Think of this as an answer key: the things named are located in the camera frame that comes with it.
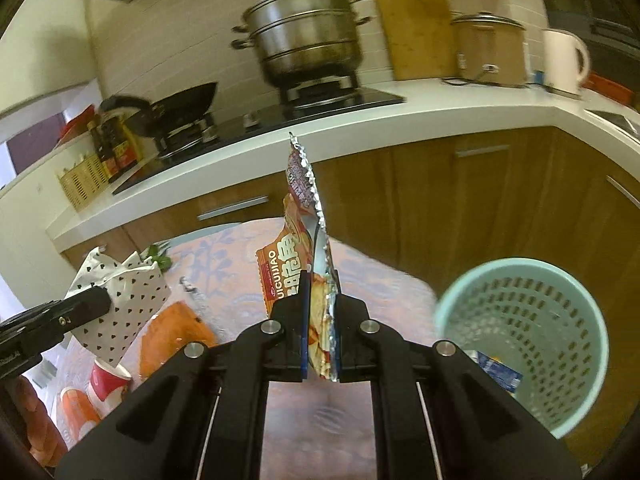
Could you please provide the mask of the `left hand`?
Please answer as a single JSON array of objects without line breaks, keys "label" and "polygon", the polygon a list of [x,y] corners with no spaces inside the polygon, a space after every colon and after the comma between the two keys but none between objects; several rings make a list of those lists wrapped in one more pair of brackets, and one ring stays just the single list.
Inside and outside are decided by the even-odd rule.
[{"label": "left hand", "polygon": [[14,403],[25,422],[29,453],[43,467],[55,468],[67,453],[67,446],[30,381],[13,382]]}]

